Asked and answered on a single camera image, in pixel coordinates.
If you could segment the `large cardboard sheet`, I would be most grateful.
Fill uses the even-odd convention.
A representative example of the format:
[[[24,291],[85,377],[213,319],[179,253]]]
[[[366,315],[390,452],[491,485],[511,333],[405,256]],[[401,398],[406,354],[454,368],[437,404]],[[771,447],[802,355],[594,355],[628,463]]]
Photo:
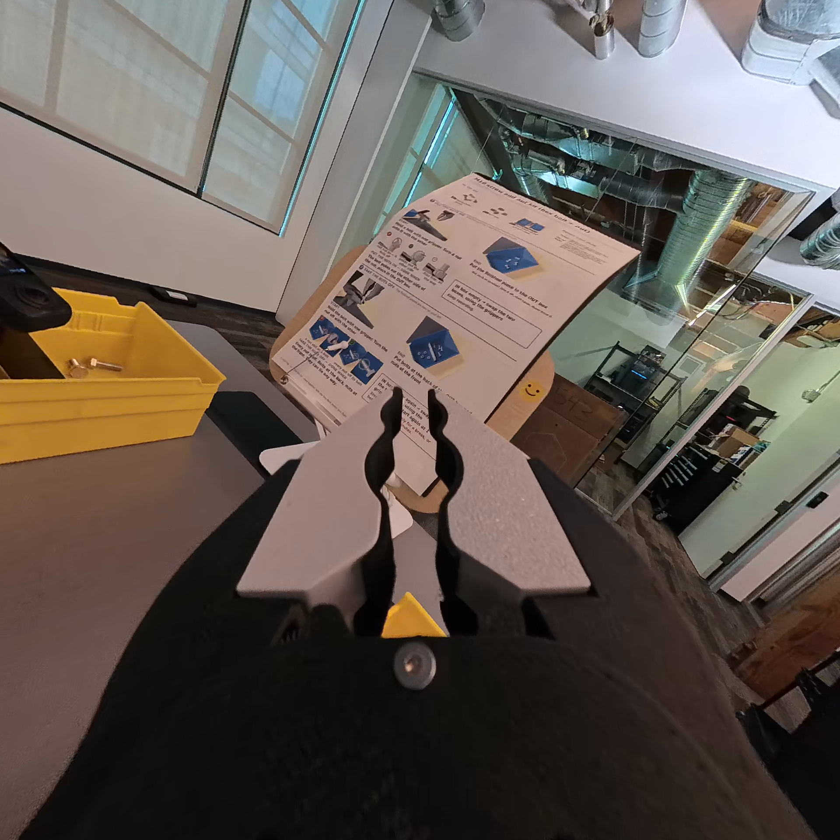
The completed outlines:
[[[556,374],[511,443],[576,487],[628,419],[627,411]]]

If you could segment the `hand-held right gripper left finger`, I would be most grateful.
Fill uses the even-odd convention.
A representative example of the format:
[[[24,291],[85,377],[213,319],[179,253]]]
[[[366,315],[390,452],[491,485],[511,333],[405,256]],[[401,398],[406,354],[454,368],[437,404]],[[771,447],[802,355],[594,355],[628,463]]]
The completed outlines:
[[[402,418],[403,391],[395,387],[297,462],[238,595],[334,606],[356,634],[382,635],[396,582],[383,488]]]

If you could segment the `frosted glass window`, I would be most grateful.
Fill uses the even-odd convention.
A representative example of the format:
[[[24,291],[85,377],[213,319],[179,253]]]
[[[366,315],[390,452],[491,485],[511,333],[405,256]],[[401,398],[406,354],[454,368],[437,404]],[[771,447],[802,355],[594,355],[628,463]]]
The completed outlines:
[[[2,1],[2,104],[283,235],[364,6]]]

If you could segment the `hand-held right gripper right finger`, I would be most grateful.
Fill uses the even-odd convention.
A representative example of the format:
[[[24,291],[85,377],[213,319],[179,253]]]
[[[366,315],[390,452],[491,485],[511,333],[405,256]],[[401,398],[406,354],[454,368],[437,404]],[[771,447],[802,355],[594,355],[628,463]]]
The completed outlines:
[[[445,488],[435,570],[451,636],[526,631],[532,602],[592,583],[532,462],[449,396],[427,395]]]

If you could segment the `silver round air duct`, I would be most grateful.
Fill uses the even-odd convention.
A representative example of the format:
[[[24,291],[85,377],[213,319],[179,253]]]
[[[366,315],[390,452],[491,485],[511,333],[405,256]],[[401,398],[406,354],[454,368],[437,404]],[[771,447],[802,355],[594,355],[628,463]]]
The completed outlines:
[[[762,1],[741,55],[753,75],[839,99],[839,2]]]

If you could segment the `yellow plastic bin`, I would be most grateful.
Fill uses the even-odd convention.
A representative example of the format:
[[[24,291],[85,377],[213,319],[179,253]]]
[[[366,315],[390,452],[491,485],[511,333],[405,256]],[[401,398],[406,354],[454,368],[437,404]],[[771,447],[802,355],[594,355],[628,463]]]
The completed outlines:
[[[392,605],[386,614],[381,638],[446,637],[438,625],[411,592]]]
[[[72,317],[33,338],[60,378],[2,379],[2,464],[192,436],[225,375],[144,302],[56,291]],[[70,378],[90,357],[122,372]]]

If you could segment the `printed instruction sheet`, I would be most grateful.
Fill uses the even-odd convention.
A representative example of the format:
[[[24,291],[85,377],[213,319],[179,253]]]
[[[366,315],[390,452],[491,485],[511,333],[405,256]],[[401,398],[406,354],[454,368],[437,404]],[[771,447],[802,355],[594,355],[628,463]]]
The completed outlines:
[[[638,250],[474,173],[400,210],[272,362],[327,429],[403,391],[395,474],[436,481],[427,393],[485,422]]]

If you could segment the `short silver spiral duct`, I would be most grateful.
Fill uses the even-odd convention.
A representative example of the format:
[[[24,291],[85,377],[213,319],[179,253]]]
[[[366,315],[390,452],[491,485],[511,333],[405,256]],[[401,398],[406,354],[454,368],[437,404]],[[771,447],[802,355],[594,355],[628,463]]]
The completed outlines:
[[[443,34],[455,43],[477,31],[485,8],[484,1],[433,1],[434,14]]]

